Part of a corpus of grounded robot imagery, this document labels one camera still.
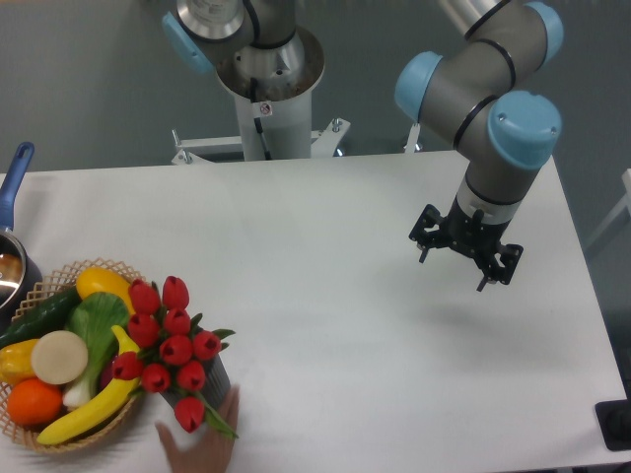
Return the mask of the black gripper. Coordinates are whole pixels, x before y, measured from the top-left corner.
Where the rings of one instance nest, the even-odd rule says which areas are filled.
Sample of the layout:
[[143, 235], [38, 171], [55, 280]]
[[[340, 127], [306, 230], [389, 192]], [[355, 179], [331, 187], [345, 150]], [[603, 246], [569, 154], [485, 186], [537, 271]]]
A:
[[408, 238], [421, 251], [420, 263], [431, 249], [445, 246], [465, 256], [475, 256], [483, 274], [476, 291], [482, 292], [487, 285], [509, 285], [523, 255], [521, 245], [501, 243], [514, 215], [515, 204], [493, 203], [472, 191], [459, 191], [446, 218], [428, 204]]

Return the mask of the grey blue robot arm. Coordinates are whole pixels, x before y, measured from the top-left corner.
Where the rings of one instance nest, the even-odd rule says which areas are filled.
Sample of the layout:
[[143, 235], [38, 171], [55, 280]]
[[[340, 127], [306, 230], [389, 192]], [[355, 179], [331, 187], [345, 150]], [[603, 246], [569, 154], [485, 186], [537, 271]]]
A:
[[[564, 29], [552, 8], [535, 1], [445, 1], [442, 9], [465, 48], [451, 59], [416, 55], [394, 99], [468, 167], [450, 211], [427, 206], [409, 236], [422, 253], [448, 248], [471, 259], [483, 285], [506, 285], [523, 248], [502, 243], [502, 235], [562, 129], [554, 104], [519, 82], [557, 54]], [[183, 62], [214, 74], [233, 96], [247, 160], [315, 155], [312, 91], [324, 57], [297, 24], [294, 2], [178, 1], [162, 28]]]

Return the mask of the bare human hand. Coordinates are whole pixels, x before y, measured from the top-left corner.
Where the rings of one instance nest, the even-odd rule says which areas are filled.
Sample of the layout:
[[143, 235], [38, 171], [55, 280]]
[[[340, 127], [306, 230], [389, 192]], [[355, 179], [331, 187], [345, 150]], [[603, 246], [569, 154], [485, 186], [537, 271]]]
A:
[[[231, 387], [218, 413], [234, 431], [237, 430], [240, 413], [238, 386]], [[180, 449], [166, 425], [157, 423], [155, 428], [172, 472], [227, 472], [233, 455], [233, 439], [209, 430], [190, 448]]]

